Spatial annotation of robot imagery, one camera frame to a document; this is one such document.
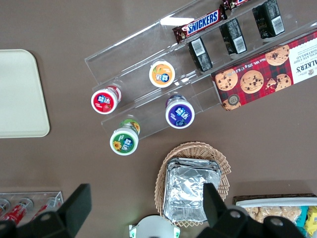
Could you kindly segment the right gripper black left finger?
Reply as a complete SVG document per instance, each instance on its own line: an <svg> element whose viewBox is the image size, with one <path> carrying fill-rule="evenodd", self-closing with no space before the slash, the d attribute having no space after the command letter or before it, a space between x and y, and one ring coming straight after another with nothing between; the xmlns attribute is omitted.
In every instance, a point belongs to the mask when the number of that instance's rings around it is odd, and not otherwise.
<svg viewBox="0 0 317 238"><path fill-rule="evenodd" d="M92 210L91 185L83 183L56 210L47 211L17 227L1 221L2 238L74 238Z"/></svg>

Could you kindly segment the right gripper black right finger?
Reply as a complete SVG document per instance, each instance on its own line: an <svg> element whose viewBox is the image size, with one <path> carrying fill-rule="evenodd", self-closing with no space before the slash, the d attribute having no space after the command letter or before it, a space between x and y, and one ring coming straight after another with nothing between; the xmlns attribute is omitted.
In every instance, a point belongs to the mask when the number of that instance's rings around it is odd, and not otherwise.
<svg viewBox="0 0 317 238"><path fill-rule="evenodd" d="M203 207L209 226L199 238L302 238L288 219L268 216L263 223L253 220L241 207L228 208L212 183L203 186Z"/></svg>

